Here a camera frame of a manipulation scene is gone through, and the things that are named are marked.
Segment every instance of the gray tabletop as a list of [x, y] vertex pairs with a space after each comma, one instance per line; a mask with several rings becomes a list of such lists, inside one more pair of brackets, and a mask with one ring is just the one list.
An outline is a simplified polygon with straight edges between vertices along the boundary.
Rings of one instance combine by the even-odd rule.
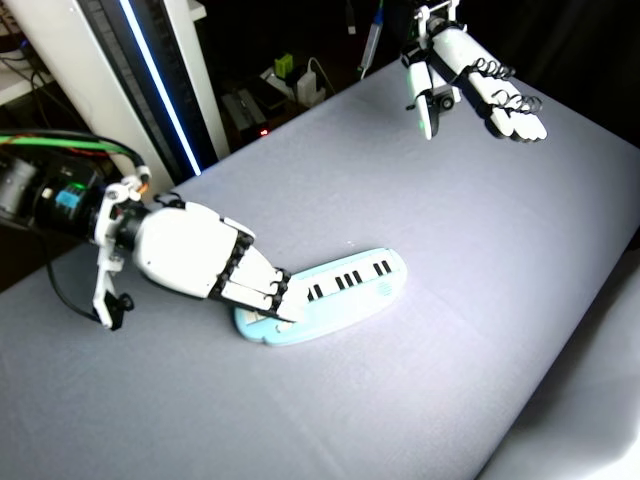
[[[640, 151], [548, 99], [545, 142], [463, 102], [428, 143], [407, 96], [394, 64], [178, 189], [293, 271], [394, 248], [391, 308], [269, 348], [130, 267], [112, 334], [37, 272], [0, 296], [0, 478], [472, 478], [640, 223]], [[85, 305], [95, 255], [55, 265]]]

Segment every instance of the blue sticker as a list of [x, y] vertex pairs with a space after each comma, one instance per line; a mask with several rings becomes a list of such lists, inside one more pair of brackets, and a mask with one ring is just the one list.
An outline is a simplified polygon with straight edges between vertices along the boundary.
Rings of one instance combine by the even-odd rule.
[[56, 197], [56, 203], [61, 203], [65, 207], [69, 207], [71, 209], [76, 208], [78, 206], [79, 201], [80, 201], [79, 196], [66, 191], [62, 191], [58, 193], [58, 196]]

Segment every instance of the white shelf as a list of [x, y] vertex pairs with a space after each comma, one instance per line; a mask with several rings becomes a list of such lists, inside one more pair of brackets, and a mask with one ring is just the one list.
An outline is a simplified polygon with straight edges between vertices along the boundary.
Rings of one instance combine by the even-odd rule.
[[200, 2], [196, 0], [187, 0], [187, 3], [189, 4], [189, 12], [191, 13], [192, 21], [195, 22], [207, 16], [207, 9], [204, 8], [204, 5]]
[[[33, 70], [21, 70], [21, 72], [31, 78]], [[42, 74], [42, 78], [44, 78], [46, 83], [53, 81], [53, 77], [50, 75]], [[33, 83], [36, 87], [42, 86], [38, 76], [33, 79]], [[31, 92], [31, 83], [29, 80], [22, 78], [11, 70], [0, 70], [0, 105], [9, 103], [29, 92]]]

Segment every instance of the blue keyboard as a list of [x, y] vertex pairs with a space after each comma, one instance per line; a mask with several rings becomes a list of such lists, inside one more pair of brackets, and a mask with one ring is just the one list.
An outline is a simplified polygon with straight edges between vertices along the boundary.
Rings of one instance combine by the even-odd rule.
[[236, 309], [236, 326], [247, 340], [291, 345], [364, 320], [398, 297], [407, 279], [407, 267], [395, 251], [378, 248], [305, 270], [292, 278], [307, 287], [304, 320], [284, 322]]

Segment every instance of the led light strip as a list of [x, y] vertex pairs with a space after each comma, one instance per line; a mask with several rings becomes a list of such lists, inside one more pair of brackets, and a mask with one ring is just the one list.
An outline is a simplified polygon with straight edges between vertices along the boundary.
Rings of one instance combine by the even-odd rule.
[[127, 22], [129, 23], [129, 27], [133, 32], [133, 36], [136, 38], [136, 42], [138, 43], [138, 47], [140, 48], [140, 52], [144, 57], [144, 61], [147, 64], [147, 68], [149, 69], [149, 73], [151, 73], [151, 78], [153, 78], [153, 83], [156, 84], [156, 88], [158, 89], [158, 93], [160, 93], [160, 98], [162, 98], [162, 103], [164, 103], [164, 108], [167, 110], [169, 114], [169, 118], [171, 118], [171, 123], [173, 123], [173, 127], [178, 134], [178, 138], [180, 139], [180, 143], [182, 143], [182, 147], [187, 154], [187, 158], [189, 159], [189, 163], [191, 163], [191, 168], [193, 168], [193, 172], [196, 175], [200, 175], [202, 171], [198, 166], [198, 162], [196, 161], [196, 157], [191, 150], [191, 146], [189, 145], [189, 141], [187, 140], [187, 136], [184, 134], [184, 130], [182, 129], [182, 125], [180, 124], [180, 120], [178, 120], [178, 115], [176, 115], [176, 111], [173, 108], [173, 104], [171, 103], [171, 99], [169, 98], [169, 94], [167, 93], [167, 89], [162, 82], [162, 78], [160, 78], [160, 73], [156, 67], [155, 62], [153, 61], [153, 57], [151, 56], [151, 51], [147, 45], [146, 40], [144, 39], [144, 35], [142, 34], [142, 30], [140, 29], [140, 25], [138, 24], [138, 20], [136, 19], [136, 15], [131, 8], [131, 4], [129, 0], [120, 0], [120, 6], [122, 6], [122, 10], [124, 11], [125, 16], [127, 17]]

